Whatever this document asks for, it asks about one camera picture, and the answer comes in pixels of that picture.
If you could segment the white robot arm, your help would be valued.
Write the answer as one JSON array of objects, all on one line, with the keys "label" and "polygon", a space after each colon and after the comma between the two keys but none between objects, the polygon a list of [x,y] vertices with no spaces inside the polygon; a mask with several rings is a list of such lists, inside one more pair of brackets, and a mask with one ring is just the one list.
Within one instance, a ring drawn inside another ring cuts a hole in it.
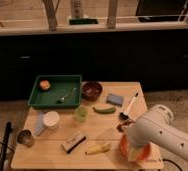
[{"label": "white robot arm", "polygon": [[168,107],[157,104],[138,117],[124,134],[132,147],[144,147],[152,142],[188,162],[188,134],[174,128],[173,119]]}]

